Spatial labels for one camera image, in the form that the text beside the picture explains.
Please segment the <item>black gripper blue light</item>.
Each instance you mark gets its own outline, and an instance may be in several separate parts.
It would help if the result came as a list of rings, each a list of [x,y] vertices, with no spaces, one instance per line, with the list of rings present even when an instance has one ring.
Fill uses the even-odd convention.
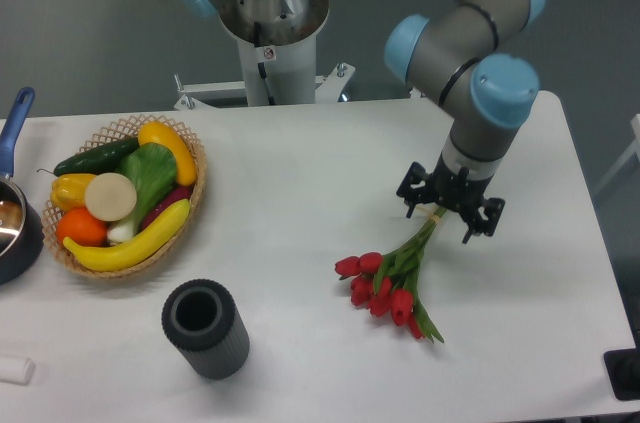
[[[434,202],[435,192],[436,202],[460,214],[466,223],[462,243],[467,244],[472,236],[492,237],[505,208],[502,198],[484,198],[490,181],[490,177],[472,179],[466,166],[454,172],[441,155],[432,174],[420,163],[413,162],[398,186],[396,196],[403,200],[407,207],[406,217],[410,218],[417,205]]]

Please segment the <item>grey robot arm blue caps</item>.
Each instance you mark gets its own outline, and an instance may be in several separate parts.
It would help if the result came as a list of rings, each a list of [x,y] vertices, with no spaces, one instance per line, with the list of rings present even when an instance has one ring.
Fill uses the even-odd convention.
[[[328,0],[181,0],[218,18],[235,39],[252,106],[316,103],[316,37]],[[432,171],[413,164],[398,188],[409,208],[457,213],[469,236],[495,232],[505,203],[485,190],[539,92],[536,71],[499,46],[528,27],[546,0],[455,0],[443,20],[402,20],[384,49],[387,68],[436,103],[453,124]]]

